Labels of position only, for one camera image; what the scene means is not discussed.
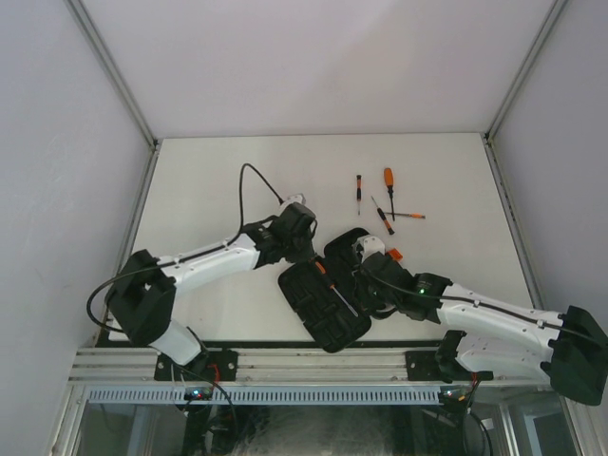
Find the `black plastic tool case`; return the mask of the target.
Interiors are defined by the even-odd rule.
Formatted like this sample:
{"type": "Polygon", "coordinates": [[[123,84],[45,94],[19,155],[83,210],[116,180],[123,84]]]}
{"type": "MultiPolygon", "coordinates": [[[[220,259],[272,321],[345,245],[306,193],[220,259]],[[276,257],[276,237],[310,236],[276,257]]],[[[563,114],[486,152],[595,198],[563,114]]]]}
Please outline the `black plastic tool case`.
{"type": "Polygon", "coordinates": [[[289,306],[317,346],[325,352],[344,350],[362,337],[374,320],[365,313],[354,295],[353,273],[360,260],[352,246],[358,238],[368,234],[360,227],[351,229],[326,244],[321,256],[291,266],[277,280],[289,306]],[[358,312],[357,317],[329,289],[313,265],[314,260],[325,267],[337,290],[358,312]]]}

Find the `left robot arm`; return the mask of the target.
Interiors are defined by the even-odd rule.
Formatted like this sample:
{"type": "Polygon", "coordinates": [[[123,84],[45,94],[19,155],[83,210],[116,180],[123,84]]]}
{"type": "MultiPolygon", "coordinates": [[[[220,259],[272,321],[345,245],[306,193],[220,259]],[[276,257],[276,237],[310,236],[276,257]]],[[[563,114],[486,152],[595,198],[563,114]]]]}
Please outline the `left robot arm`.
{"type": "Polygon", "coordinates": [[[292,200],[279,214],[243,224],[234,237],[213,246],[160,257],[140,250],[111,283],[104,302],[133,346],[153,348],[186,379],[199,379],[208,357],[194,332],[174,319],[177,298],[235,273],[310,259],[315,228],[315,214],[292,200]]]}

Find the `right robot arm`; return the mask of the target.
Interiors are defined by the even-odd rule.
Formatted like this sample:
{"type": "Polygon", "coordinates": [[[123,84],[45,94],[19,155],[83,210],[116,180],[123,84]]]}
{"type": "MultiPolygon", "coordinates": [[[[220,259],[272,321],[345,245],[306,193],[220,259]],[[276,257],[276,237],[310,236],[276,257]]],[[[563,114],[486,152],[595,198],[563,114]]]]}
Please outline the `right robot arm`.
{"type": "Polygon", "coordinates": [[[404,314],[446,328],[435,353],[446,381],[505,376],[548,383],[586,406],[602,402],[607,334],[585,309],[526,309],[430,273],[410,274],[388,253],[365,254],[356,289],[376,315],[404,314]]]}

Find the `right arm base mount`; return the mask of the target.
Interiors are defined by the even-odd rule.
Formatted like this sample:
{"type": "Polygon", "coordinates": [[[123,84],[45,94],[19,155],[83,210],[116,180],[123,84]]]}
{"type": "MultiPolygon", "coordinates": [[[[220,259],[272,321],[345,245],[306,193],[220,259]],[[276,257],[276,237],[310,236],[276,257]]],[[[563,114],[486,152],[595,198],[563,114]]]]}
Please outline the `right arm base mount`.
{"type": "Polygon", "coordinates": [[[466,332],[447,331],[437,349],[430,351],[408,351],[405,355],[408,380],[411,382],[443,381],[491,381],[491,370],[471,370],[457,361],[459,344],[466,332]]]}

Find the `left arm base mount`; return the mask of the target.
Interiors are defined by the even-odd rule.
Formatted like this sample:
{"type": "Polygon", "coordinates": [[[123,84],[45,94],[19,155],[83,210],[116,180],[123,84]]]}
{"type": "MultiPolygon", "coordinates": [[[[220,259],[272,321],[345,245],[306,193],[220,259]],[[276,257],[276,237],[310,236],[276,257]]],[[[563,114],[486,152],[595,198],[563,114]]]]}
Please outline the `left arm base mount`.
{"type": "Polygon", "coordinates": [[[169,356],[161,354],[158,356],[154,372],[156,381],[198,381],[199,379],[220,381],[234,381],[238,372],[238,353],[236,351],[222,349],[219,351],[207,351],[201,356],[180,366],[169,356]]]}

